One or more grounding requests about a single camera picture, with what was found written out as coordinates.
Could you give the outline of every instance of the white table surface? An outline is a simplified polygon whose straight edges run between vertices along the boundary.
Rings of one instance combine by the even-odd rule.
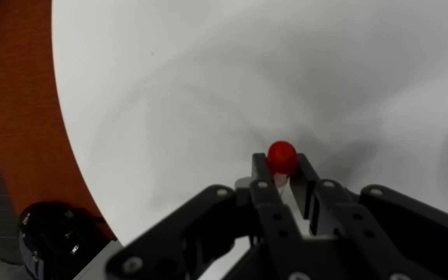
[[[53,2],[69,139],[123,245],[279,139],[448,210],[448,2]]]

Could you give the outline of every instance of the screw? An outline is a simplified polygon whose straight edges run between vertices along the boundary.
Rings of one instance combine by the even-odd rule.
[[[269,187],[269,184],[268,182],[258,182],[258,189],[268,189]]]
[[[380,190],[380,189],[372,189],[372,190],[370,190],[370,195],[374,195],[374,196],[383,196],[383,190]]]
[[[125,274],[136,274],[143,268],[143,260],[140,257],[131,257],[125,262],[123,271]]]
[[[412,280],[412,279],[408,277],[406,274],[395,273],[391,276],[391,280]]]
[[[335,182],[325,181],[325,182],[322,182],[322,186],[327,187],[327,189],[333,189],[333,187],[335,187]]]
[[[293,273],[290,274],[288,280],[311,280],[311,277],[304,273]]]
[[[227,196],[227,190],[226,189],[220,189],[218,190],[218,196]]]

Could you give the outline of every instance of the red ball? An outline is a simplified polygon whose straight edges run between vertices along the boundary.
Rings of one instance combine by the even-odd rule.
[[[274,142],[268,151],[268,164],[274,175],[291,176],[299,167],[297,151],[288,142]]]

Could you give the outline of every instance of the black object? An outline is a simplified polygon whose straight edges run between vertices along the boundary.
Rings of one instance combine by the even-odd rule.
[[[59,203],[30,206],[19,223],[20,254],[36,280],[72,280],[108,245],[92,217]]]
[[[319,179],[304,154],[299,164],[291,189],[311,238],[254,154],[249,189],[206,189],[111,259],[108,279],[193,280],[251,237],[226,280],[448,280],[447,214],[380,186],[358,196]]]

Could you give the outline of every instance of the orange surface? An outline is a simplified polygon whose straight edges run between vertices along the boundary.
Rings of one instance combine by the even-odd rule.
[[[59,111],[52,0],[0,0],[0,172],[17,212],[62,201],[100,215]]]

